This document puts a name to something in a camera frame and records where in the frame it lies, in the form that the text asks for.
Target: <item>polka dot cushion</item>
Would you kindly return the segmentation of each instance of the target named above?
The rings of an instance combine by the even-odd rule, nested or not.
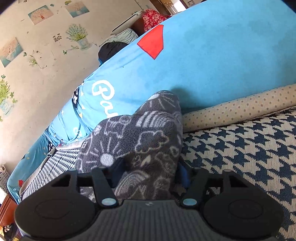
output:
[[[183,132],[233,124],[296,105],[296,84],[183,115]]]

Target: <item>wall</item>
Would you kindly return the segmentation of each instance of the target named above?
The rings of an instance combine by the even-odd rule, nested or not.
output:
[[[0,164],[5,164],[9,172],[75,88],[98,68],[97,53],[103,40],[132,13],[141,10],[134,0],[83,3],[89,12],[74,18],[66,10],[64,0],[19,0],[0,15],[0,55],[2,47],[15,37],[23,49],[6,67],[0,62],[0,75],[6,76],[4,80],[9,82],[17,100],[8,115],[0,110]],[[28,14],[44,5],[53,15],[46,18],[50,14],[45,13],[44,20],[34,25]],[[140,0],[140,5],[144,9],[153,6],[148,0]],[[66,38],[71,24],[81,24],[86,29],[90,48],[76,49],[79,44]],[[62,38],[55,42],[53,36],[57,38],[58,34]]]
[[[202,0],[184,0],[188,7],[192,7],[196,4],[199,4]]]

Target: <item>houndstooth pattern mat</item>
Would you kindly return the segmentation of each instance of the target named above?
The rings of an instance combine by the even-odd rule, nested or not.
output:
[[[74,168],[79,149],[80,148],[74,148],[56,151],[55,154],[44,164],[43,168],[28,186],[26,191],[23,192],[21,200],[24,200],[33,192],[37,191],[68,169]]]
[[[231,169],[278,201],[279,240],[296,239],[296,108],[251,121],[184,133],[181,156],[211,173]]]

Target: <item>blue body pillow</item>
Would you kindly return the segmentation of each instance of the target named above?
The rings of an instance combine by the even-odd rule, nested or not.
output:
[[[15,201],[20,203],[20,188],[24,181],[37,169],[43,162],[51,148],[51,143],[45,134],[42,134],[38,140],[31,146],[21,161],[10,175],[7,188]]]
[[[162,22],[79,86],[84,128],[134,113],[159,90],[182,112],[295,83],[296,14],[281,0],[210,0]]]
[[[44,133],[55,146],[61,142],[68,144],[88,135],[79,122],[79,116],[76,116],[71,100],[65,104]]]

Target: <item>red patch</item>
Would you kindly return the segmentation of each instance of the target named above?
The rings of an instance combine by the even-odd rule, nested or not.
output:
[[[139,42],[138,46],[149,54],[153,59],[163,50],[163,25],[157,25],[147,33]]]
[[[24,181],[23,180],[19,180],[19,187],[22,187]]]

